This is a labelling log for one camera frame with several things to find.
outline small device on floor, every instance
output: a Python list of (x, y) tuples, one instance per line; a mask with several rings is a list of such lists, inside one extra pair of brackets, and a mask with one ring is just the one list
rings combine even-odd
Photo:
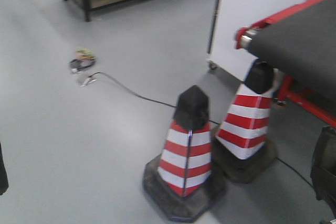
[(92, 52), (85, 48), (78, 48), (76, 58), (69, 63), (71, 73), (81, 73), (92, 67), (96, 63), (96, 58)]

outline black belt surface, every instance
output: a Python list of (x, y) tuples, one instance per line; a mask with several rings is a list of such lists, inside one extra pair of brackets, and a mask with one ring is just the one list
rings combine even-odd
[(336, 101), (336, 0), (323, 0), (262, 29), (247, 50)]

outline red and white striped cone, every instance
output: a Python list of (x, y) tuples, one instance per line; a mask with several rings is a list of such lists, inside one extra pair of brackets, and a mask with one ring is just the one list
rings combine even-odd
[(211, 174), (209, 123), (190, 132), (173, 120), (157, 171), (179, 196), (198, 189)]
[(143, 187), (173, 221), (193, 222), (225, 189), (211, 165), (208, 97), (198, 86), (177, 102), (162, 154), (146, 164)]
[(241, 84), (217, 139), (239, 159), (248, 159), (265, 143), (272, 90), (257, 94)]
[(256, 60), (212, 138), (213, 160), (234, 182), (250, 183), (276, 158), (267, 140), (274, 71)]

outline black rubber cone base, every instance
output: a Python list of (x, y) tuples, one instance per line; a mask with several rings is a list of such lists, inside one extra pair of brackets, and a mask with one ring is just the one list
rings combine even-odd
[(179, 197), (159, 176), (159, 162), (160, 155), (146, 164), (142, 184), (169, 220), (194, 222), (225, 191), (223, 173), (213, 165), (212, 174), (199, 189), (185, 198)]
[(222, 169), (226, 177), (235, 183), (249, 184), (277, 158), (277, 149), (267, 140), (263, 147), (248, 159), (239, 159), (233, 155), (215, 134), (218, 127), (211, 131), (212, 160)]

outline electrical wire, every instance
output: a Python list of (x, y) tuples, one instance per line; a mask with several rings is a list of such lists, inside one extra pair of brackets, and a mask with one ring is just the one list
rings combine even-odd
[[(125, 89), (127, 92), (131, 93), (132, 95), (136, 96), (136, 97), (139, 97), (141, 99), (144, 99), (146, 101), (150, 101), (150, 102), (156, 102), (156, 103), (159, 103), (159, 104), (162, 104), (162, 105), (166, 105), (168, 107), (171, 107), (171, 108), (176, 108), (176, 106), (174, 105), (171, 105), (169, 103), (165, 103), (165, 102), (161, 102), (161, 101), (158, 101), (158, 100), (154, 100), (154, 99), (150, 99), (150, 98), (147, 98), (147, 97), (144, 97), (136, 92), (134, 92), (133, 90), (127, 88), (124, 84), (122, 84), (120, 81), (118, 81), (116, 78), (114, 78), (113, 76), (107, 74), (107, 73), (104, 73), (104, 72), (96, 72), (92, 75), (89, 76), (89, 78), (92, 78), (93, 76), (95, 76), (96, 74), (101, 74), (103, 76), (106, 76), (107, 78), (109, 78), (110, 80), (114, 81), (116, 84), (118, 84), (120, 87), (122, 87), (123, 89)], [(215, 122), (215, 121), (212, 121), (212, 120), (209, 120), (210, 122), (214, 123), (214, 124), (217, 124), (219, 125), (219, 123)]]
[(280, 161), (281, 163), (283, 163), (284, 165), (286, 165), (288, 168), (290, 168), (293, 172), (295, 172), (300, 178), (303, 179), (304, 182), (306, 182), (312, 189), (314, 189), (313, 185), (306, 180), (306, 178), (301, 175), (294, 167), (292, 167), (291, 165), (287, 164), (285, 161), (283, 161), (282, 159), (280, 159), (279, 157), (277, 157), (277, 160)]
[[(141, 99), (144, 99), (144, 100), (147, 100), (147, 101), (150, 101), (150, 102), (155, 102), (155, 103), (159, 103), (159, 104), (162, 104), (162, 105), (166, 105), (166, 106), (169, 106), (171, 108), (176, 108), (176, 106), (174, 105), (171, 105), (169, 103), (165, 103), (165, 102), (161, 102), (161, 101), (158, 101), (158, 100), (154, 100), (154, 99), (150, 99), (150, 98), (147, 98), (147, 97), (144, 97), (136, 92), (134, 92), (133, 90), (127, 88), (124, 84), (122, 84), (120, 81), (118, 81), (116, 78), (114, 78), (113, 76), (107, 74), (107, 73), (104, 73), (104, 72), (96, 72), (92, 75), (89, 76), (89, 78), (92, 78), (93, 76), (95, 76), (96, 74), (101, 74), (107, 78), (109, 78), (110, 80), (112, 80), (113, 82), (115, 82), (116, 84), (118, 84), (119, 86), (121, 86), (122, 88), (124, 88), (126, 91), (128, 91), (129, 93), (131, 93), (132, 95), (136, 96), (136, 97), (139, 97)], [(209, 120), (210, 122), (214, 123), (214, 124), (217, 124), (217, 125), (220, 125), (219, 123), (215, 122), (215, 121), (212, 121), (212, 120)], [(288, 168), (290, 168), (293, 172), (295, 172), (304, 182), (306, 182), (312, 189), (314, 189), (313, 185), (308, 181), (306, 180), (306, 178), (301, 175), (294, 167), (292, 167), (291, 165), (287, 164), (285, 161), (283, 161), (281, 158), (277, 157), (277, 160), (280, 161), (281, 163), (283, 163), (284, 165), (286, 165)]]

